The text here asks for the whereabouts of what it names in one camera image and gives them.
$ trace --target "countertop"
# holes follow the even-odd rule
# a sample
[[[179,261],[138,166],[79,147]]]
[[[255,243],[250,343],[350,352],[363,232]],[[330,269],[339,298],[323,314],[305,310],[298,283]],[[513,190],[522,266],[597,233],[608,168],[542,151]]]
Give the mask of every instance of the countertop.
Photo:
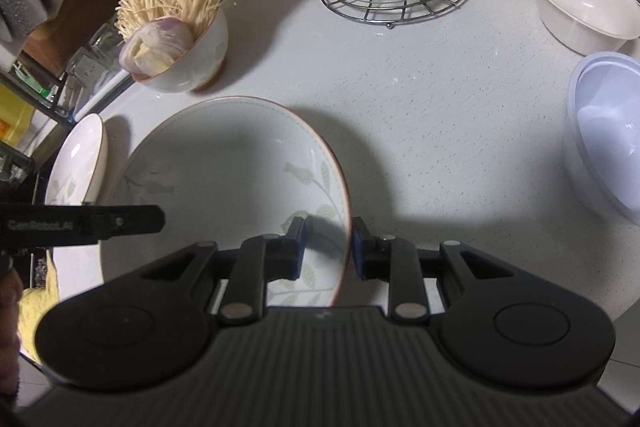
[[[423,247],[459,239],[558,283],[618,317],[640,296],[640,228],[581,206],[561,129],[580,56],[534,0],[468,0],[393,29],[350,22],[320,0],[229,0],[228,64],[200,94],[127,89],[101,115],[102,195],[159,123],[202,100],[259,96],[305,118],[344,170],[353,215]],[[101,282],[97,247],[57,249],[63,298]],[[380,302],[348,279],[341,302]]]

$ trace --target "plate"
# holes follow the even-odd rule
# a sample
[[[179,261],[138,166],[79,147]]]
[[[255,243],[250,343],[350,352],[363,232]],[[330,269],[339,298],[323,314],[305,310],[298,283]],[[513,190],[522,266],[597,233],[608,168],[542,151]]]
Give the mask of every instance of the plate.
[[[72,129],[60,148],[45,194],[45,204],[95,203],[107,164],[102,118],[90,114]]]
[[[351,237],[340,166],[305,121],[274,102],[218,98],[174,115],[130,156],[109,204],[158,204],[166,225],[103,242],[105,280],[198,241],[238,248],[314,216],[300,278],[271,282],[267,303],[330,306],[340,288]]]

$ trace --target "garlic bulb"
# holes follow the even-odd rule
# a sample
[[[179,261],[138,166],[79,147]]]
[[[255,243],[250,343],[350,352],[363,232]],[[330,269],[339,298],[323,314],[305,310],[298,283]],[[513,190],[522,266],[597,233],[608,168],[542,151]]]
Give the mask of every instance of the garlic bulb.
[[[129,73],[156,76],[193,46],[189,27],[175,17],[146,23],[120,51],[120,65]]]

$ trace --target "white bowl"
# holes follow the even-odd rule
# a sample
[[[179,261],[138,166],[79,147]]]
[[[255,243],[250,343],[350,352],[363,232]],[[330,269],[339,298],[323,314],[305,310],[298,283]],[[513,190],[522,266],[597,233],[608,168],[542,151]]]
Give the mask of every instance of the white bowl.
[[[640,62],[609,52],[578,63],[563,142],[582,203],[607,219],[640,225]]]
[[[107,165],[102,119],[89,114],[72,129],[53,163],[45,204],[95,203]]]
[[[616,51],[640,37],[634,0],[536,0],[546,28],[572,50],[588,55]]]
[[[300,279],[270,283],[268,304],[329,306],[340,287],[351,237],[346,184],[321,137],[276,103],[229,97],[181,111],[136,148],[108,200],[158,204],[166,225],[102,243],[105,280],[197,241],[238,248],[313,215]]]
[[[225,60],[229,44],[229,30],[225,13],[218,13],[193,47],[172,66],[156,76],[143,78],[132,74],[133,79],[154,91],[185,92],[200,89],[216,76]]]

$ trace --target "triangular cutout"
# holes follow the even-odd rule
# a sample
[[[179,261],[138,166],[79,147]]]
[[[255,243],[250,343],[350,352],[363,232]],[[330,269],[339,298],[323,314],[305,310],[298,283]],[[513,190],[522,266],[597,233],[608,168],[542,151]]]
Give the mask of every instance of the triangular cutout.
[[[461,252],[460,255],[471,273],[476,279],[498,279],[500,277],[513,277],[513,273],[505,270],[501,266],[493,264],[479,255],[472,252]]]
[[[196,257],[195,254],[187,252],[179,259],[175,259],[143,274],[142,279],[167,282],[177,281],[191,264],[194,257]]]

